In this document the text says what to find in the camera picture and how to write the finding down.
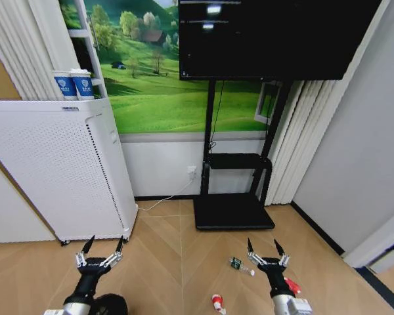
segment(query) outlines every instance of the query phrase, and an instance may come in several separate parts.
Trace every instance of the white air purifier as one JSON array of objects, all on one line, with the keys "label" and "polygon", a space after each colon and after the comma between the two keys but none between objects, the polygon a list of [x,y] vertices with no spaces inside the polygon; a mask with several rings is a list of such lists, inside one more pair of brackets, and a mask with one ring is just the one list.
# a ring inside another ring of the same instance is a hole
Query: white air purifier
[{"label": "white air purifier", "polygon": [[60,241],[129,239],[137,206],[107,98],[0,101],[0,161]]}]

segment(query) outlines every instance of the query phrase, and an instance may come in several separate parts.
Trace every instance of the blue printed logo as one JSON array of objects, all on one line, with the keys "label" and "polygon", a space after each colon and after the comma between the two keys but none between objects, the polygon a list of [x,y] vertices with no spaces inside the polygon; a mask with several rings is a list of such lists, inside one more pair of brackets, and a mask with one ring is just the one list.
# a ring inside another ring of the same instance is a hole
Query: blue printed logo
[{"label": "blue printed logo", "polygon": [[57,82],[58,82],[58,84],[59,84],[61,87],[65,87],[65,86],[66,86],[65,80],[59,79]]},{"label": "blue printed logo", "polygon": [[81,96],[93,96],[92,82],[89,77],[73,77],[73,80]]}]

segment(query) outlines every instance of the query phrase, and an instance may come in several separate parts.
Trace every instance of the paper cup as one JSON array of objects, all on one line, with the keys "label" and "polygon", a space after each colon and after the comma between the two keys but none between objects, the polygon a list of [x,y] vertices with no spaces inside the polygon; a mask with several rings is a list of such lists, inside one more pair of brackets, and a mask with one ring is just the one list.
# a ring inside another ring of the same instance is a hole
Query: paper cup
[{"label": "paper cup", "polygon": [[79,99],[93,100],[91,73],[81,69],[72,69],[72,71],[70,71],[70,76],[79,91]]},{"label": "paper cup", "polygon": [[76,86],[70,73],[66,71],[53,71],[54,79],[60,87],[65,100],[77,100]]}]

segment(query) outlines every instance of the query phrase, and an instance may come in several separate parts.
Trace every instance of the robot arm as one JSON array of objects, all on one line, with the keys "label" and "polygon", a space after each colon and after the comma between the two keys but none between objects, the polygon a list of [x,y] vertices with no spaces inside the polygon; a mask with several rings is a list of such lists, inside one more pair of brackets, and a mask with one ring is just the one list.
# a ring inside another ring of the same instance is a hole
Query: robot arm
[{"label": "robot arm", "polygon": [[93,296],[101,276],[108,273],[122,259],[123,238],[121,237],[115,253],[108,258],[90,257],[86,258],[92,243],[93,236],[80,253],[76,254],[76,264],[81,276],[74,292],[64,301],[64,310],[72,315],[86,315],[94,303]]},{"label": "robot arm", "polygon": [[248,238],[248,258],[257,265],[258,269],[266,273],[271,291],[270,296],[274,303],[275,315],[309,315],[312,309],[305,299],[296,299],[295,293],[289,288],[283,276],[290,256],[284,253],[282,246],[274,240],[280,258],[260,257],[253,250],[251,240]]}]

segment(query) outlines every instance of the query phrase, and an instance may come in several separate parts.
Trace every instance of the curtain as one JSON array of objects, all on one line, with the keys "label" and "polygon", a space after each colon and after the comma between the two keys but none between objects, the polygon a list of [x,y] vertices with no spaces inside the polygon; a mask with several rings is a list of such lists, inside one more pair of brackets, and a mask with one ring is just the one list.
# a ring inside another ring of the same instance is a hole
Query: curtain
[{"label": "curtain", "polygon": [[52,70],[78,68],[58,0],[0,0],[0,60],[23,100],[62,100]]},{"label": "curtain", "polygon": [[273,172],[265,205],[292,201],[388,3],[381,2],[342,80],[294,83],[269,156]]}]

